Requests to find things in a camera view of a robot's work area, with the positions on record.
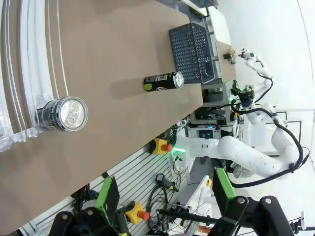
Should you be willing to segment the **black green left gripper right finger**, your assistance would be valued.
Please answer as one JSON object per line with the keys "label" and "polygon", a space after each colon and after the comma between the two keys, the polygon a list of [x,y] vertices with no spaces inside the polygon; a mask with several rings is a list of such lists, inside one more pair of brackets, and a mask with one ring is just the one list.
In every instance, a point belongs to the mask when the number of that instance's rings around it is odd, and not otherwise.
{"label": "black green left gripper right finger", "polygon": [[210,236],[235,236],[241,227],[251,228],[258,236],[293,236],[294,232],[274,196],[259,201],[237,195],[224,168],[215,168],[212,189],[221,212]]}

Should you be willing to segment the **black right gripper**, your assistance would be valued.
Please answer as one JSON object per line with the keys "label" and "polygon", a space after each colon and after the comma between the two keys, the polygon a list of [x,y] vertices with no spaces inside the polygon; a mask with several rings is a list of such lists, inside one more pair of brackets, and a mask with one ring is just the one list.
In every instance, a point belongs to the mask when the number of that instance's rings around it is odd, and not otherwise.
{"label": "black right gripper", "polygon": [[237,81],[233,80],[230,91],[234,96],[239,96],[242,107],[248,108],[252,105],[254,99],[254,90],[252,86],[246,85],[245,89],[241,91],[238,87]]}

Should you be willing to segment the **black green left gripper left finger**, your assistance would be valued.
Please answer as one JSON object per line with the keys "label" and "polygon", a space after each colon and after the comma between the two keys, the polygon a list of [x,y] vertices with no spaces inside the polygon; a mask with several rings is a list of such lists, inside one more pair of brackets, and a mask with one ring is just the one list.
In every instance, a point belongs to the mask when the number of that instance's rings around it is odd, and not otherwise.
{"label": "black green left gripper left finger", "polygon": [[50,236],[127,236],[123,214],[117,216],[119,192],[114,177],[104,179],[96,202],[73,214],[59,212],[51,226]]}

